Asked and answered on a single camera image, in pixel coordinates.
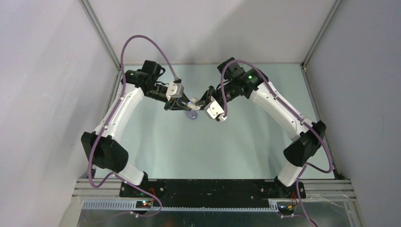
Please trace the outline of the white earbud charging case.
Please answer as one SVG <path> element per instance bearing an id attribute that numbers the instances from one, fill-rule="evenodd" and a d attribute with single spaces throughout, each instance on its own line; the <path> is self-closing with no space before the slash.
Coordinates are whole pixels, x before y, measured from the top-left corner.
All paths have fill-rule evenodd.
<path id="1" fill-rule="evenodd" d="M 189 99 L 189 101 L 187 102 L 187 107 L 190 108 L 191 110 L 195 110 L 198 111 L 201 109 L 201 106 L 197 105 L 197 102 L 199 101 L 198 98 L 196 97 L 192 97 Z"/>

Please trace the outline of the purple earbud charging case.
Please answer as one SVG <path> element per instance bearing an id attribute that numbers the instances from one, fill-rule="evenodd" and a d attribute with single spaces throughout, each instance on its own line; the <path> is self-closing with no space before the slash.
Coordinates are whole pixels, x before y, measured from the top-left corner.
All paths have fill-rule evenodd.
<path id="1" fill-rule="evenodd" d="M 198 117 L 198 113 L 195 110 L 187 111 L 185 115 L 191 120 L 195 120 Z"/>

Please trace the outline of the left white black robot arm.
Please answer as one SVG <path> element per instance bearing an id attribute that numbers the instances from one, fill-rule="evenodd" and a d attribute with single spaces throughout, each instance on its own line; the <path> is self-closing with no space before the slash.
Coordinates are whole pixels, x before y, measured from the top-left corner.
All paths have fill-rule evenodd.
<path id="1" fill-rule="evenodd" d="M 147 174 L 129 161 L 128 151 L 120 145 L 133 110 L 144 97 L 163 102 L 165 110 L 189 111 L 193 104 L 184 94 L 180 79 L 168 84 L 158 80 L 165 71 L 160 64 L 149 60 L 139 70 L 126 71 L 113 107 L 92 132 L 81 136 L 89 166 L 108 170 L 131 183 L 131 191 L 138 197 L 149 192 Z"/>

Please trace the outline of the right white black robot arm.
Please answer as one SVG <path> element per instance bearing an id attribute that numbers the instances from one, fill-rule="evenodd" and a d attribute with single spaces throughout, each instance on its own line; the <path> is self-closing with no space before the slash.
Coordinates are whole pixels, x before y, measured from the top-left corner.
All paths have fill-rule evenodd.
<path id="1" fill-rule="evenodd" d="M 210 86 L 196 109 L 204 110 L 218 122 L 228 117 L 228 102 L 244 96 L 266 111 L 285 131 L 291 144 L 284 149 L 285 164 L 277 175 L 275 192 L 286 198 L 294 191 L 293 184 L 303 173 L 310 157 L 323 146 L 326 125 L 313 122 L 301 114 L 255 65 L 230 58 L 218 66 L 221 74 L 218 88 Z"/>

